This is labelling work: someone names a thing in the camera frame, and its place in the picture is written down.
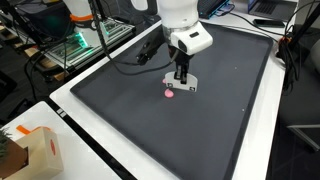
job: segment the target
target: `white table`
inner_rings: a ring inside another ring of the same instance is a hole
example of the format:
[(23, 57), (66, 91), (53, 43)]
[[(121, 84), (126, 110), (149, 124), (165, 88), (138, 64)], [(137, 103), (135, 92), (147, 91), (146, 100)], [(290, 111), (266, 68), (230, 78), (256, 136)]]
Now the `white table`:
[(121, 178), (45, 103), (40, 102), (5, 125), (12, 139), (24, 135), (16, 130), (18, 125), (32, 130), (47, 126), (57, 134), (64, 171), (52, 180), (86, 180)]
[[(246, 13), (245, 2), (246, 0), (236, 2), (236, 8), (233, 12), (249, 20), (253, 20), (256, 17)], [(213, 24), (231, 25), (257, 30), (242, 19), (232, 15), (203, 21)], [(159, 23), (119, 48), (117, 51), (112, 53), (111, 56), (115, 57), (118, 55), (134, 42), (138, 41), (141, 37), (145, 36), (157, 25), (159, 25)], [(268, 30), (277, 33), (284, 32), (284, 29), (269, 28)], [(280, 38), (280, 36), (276, 35), (270, 34), (270, 36), (276, 39)], [(233, 175), (234, 180), (262, 180), (265, 179), (266, 176), (284, 79), (284, 68), (282, 66), (282, 61), (275, 57), (276, 50), (277, 47), (275, 45), (269, 56), (257, 93), (256, 101), (252, 109)], [(108, 58), (102, 59), (97, 64), (52, 93), (50, 98), (136, 178), (140, 180), (177, 179), (177, 177), (139, 149), (70, 92), (70, 88), (108, 61)]]

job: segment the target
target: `pink object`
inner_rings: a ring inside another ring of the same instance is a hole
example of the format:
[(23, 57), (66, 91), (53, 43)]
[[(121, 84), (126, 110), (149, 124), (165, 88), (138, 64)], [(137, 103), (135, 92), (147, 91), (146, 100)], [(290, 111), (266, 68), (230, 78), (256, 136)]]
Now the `pink object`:
[(170, 90), (170, 89), (166, 89), (166, 91), (164, 91), (164, 95), (167, 97), (167, 98), (172, 98), (174, 93)]

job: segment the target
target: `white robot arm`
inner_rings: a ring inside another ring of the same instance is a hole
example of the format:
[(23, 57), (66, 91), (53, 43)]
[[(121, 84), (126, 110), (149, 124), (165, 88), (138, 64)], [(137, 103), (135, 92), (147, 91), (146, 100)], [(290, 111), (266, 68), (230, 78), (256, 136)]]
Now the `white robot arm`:
[(131, 0), (131, 2), (139, 11), (149, 15), (158, 14), (162, 20), (163, 34), (169, 48), (183, 52), (175, 59), (176, 71), (165, 75), (167, 87), (196, 92), (198, 79), (188, 73), (189, 61), (195, 53), (211, 46), (213, 41), (199, 22), (198, 0)]

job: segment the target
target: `computer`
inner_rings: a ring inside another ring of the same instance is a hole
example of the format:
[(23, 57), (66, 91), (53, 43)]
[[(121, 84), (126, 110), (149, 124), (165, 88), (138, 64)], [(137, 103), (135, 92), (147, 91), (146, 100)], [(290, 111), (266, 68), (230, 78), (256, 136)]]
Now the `computer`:
[(297, 6), (285, 0), (248, 0), (249, 14), (270, 19), (288, 21)]
[(209, 19), (217, 10), (227, 5), (229, 0), (199, 0), (198, 13), (200, 18)]

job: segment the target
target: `black mat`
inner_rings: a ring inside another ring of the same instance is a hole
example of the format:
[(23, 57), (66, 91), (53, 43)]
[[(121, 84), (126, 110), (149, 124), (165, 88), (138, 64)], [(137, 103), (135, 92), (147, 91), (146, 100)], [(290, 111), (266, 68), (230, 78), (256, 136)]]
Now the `black mat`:
[[(213, 45), (192, 59), (190, 72), (199, 80), (196, 93), (174, 90), (173, 99), (164, 97), (166, 88), (161, 81), (174, 65), (128, 77), (110, 63), (71, 91), (179, 178), (231, 179), (272, 41), (218, 26), (205, 27), (213, 36)], [(144, 41), (115, 59), (134, 62)], [(168, 60), (163, 45), (145, 67), (119, 67), (133, 72)]]

